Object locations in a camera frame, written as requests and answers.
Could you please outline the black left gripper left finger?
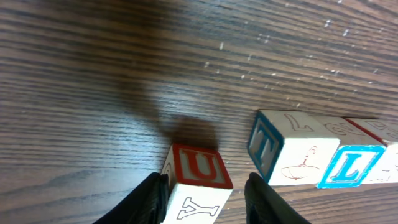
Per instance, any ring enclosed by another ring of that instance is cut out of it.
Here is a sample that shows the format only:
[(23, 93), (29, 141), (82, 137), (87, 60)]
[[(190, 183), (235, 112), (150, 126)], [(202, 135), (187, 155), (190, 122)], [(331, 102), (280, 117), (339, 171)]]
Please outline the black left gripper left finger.
[(94, 224), (160, 224), (165, 220), (169, 177), (153, 172)]

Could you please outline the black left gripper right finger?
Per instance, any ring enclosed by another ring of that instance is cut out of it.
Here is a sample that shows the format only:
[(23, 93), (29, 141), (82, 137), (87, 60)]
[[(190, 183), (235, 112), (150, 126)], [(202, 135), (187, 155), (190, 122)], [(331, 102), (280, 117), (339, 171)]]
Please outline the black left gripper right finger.
[(310, 224), (255, 172), (245, 183), (244, 197), (247, 224)]

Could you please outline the red U block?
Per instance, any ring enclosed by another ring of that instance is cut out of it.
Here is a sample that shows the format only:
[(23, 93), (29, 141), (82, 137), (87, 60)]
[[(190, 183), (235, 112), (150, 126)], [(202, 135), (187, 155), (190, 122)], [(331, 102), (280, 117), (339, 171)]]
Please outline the red U block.
[(164, 224), (213, 224), (233, 191), (214, 149), (172, 144), (161, 173), (169, 177)]

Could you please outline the blue T block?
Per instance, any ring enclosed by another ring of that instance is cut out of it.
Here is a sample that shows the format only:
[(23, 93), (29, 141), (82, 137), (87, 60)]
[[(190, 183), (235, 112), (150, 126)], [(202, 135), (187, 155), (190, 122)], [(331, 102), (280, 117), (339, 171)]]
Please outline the blue T block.
[(272, 186), (317, 184), (340, 140), (302, 111), (258, 110), (248, 154)]

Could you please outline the blue L block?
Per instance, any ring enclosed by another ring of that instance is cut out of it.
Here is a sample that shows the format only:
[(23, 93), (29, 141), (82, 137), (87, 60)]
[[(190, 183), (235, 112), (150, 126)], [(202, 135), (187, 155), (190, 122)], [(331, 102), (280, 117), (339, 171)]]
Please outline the blue L block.
[(335, 154), (317, 187), (338, 189), (358, 187), (386, 151), (386, 146), (344, 118), (316, 116), (339, 140)]

